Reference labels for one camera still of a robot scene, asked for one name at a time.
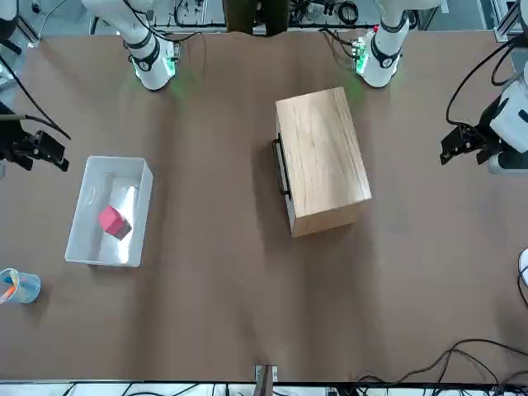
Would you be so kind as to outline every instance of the white tray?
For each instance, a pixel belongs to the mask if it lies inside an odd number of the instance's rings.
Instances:
[[[64,255],[66,261],[139,266],[152,183],[153,174],[142,158],[88,158]],[[99,213],[107,205],[116,208],[132,226],[121,241],[99,225]]]

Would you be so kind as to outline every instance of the box handle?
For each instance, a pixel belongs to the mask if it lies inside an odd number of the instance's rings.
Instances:
[[[291,199],[291,190],[290,190],[290,179],[288,178],[288,170],[286,169],[286,159],[284,156],[284,147],[282,146],[281,134],[279,137],[271,143],[273,148],[273,158],[275,159],[275,164],[277,167],[277,176],[279,181],[279,191],[283,196],[288,196]],[[281,171],[281,160],[282,160],[282,169],[284,169],[284,177],[286,181],[286,188],[284,188],[284,183],[282,182],[282,171]]]

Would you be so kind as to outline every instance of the brown table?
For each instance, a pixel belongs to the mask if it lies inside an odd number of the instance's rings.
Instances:
[[[71,168],[10,166],[0,181],[2,263],[44,282],[38,304],[0,309],[0,376],[249,381],[264,362],[282,381],[365,370],[390,381],[463,337],[528,349],[516,289],[528,179],[492,176],[472,155],[438,159],[450,95],[495,46],[491,32],[411,34],[390,86],[373,90],[319,33],[197,36],[161,92],[140,86],[119,37],[31,50],[23,81],[73,136]],[[468,84],[455,117],[475,121],[499,93],[490,72]],[[271,157],[274,104],[335,86],[373,200],[354,226],[292,239]],[[34,113],[21,96],[16,108]],[[137,269],[64,261],[93,154],[144,157],[153,170]],[[501,378],[526,367],[492,346],[465,350]],[[445,381],[485,379],[454,357]]]

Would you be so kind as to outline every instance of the blue cup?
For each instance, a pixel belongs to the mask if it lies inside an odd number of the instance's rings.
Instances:
[[[0,272],[0,304],[29,304],[40,292],[40,278],[37,275],[6,268]]]

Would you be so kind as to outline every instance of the pink cube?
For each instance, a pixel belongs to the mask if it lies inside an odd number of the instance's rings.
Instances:
[[[99,214],[99,224],[106,233],[119,240],[123,239],[132,229],[129,222],[110,205]]]

